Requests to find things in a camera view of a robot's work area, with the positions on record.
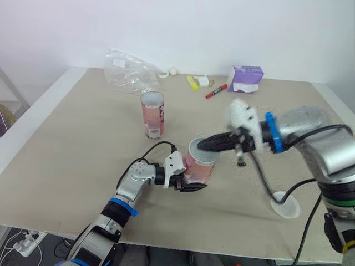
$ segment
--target pink can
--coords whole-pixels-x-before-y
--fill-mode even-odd
[[[158,139],[164,134],[164,96],[157,91],[149,91],[140,98],[145,134]]]
[[[190,142],[189,152],[186,155],[187,170],[184,178],[187,183],[203,183],[207,184],[215,163],[218,160],[219,152],[202,151],[197,145],[204,138],[194,139]]]

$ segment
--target green ring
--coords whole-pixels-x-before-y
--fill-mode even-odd
[[[355,207],[355,199],[352,200],[352,201],[335,201],[333,199],[329,199],[329,198],[326,198],[327,202],[329,202],[330,204],[333,204],[333,205],[336,205],[336,206],[339,206],[339,207]]]

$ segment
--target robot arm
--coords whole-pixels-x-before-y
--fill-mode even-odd
[[[339,253],[355,249],[355,140],[351,129],[330,126],[324,110],[309,106],[293,109],[277,120],[268,112],[259,122],[255,108],[234,102],[230,116],[230,132],[209,137],[199,143],[199,149],[235,149],[237,164],[244,166],[245,152],[262,152],[260,139],[273,152],[295,146],[314,175],[329,211],[324,215],[324,231],[332,247]]]
[[[135,208],[147,186],[174,186],[175,190],[196,191],[205,184],[185,184],[183,172],[186,170],[182,154],[172,147],[172,153],[165,159],[165,167],[158,163],[147,163],[137,159],[119,180],[115,193],[96,220],[75,240],[69,251],[65,265],[110,266],[113,263],[118,241],[126,222],[138,215]]]

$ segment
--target red marker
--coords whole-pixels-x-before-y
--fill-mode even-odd
[[[219,93],[220,91],[223,91],[223,90],[225,90],[225,89],[227,89],[227,84],[223,84],[223,85],[220,86],[219,88],[215,89],[213,92],[208,93],[208,94],[206,95],[206,99],[212,97],[212,96],[215,95],[216,93]]]

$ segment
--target white ball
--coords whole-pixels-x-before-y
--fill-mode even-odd
[[[176,76],[178,74],[178,70],[176,68],[170,68],[169,73],[172,76]]]

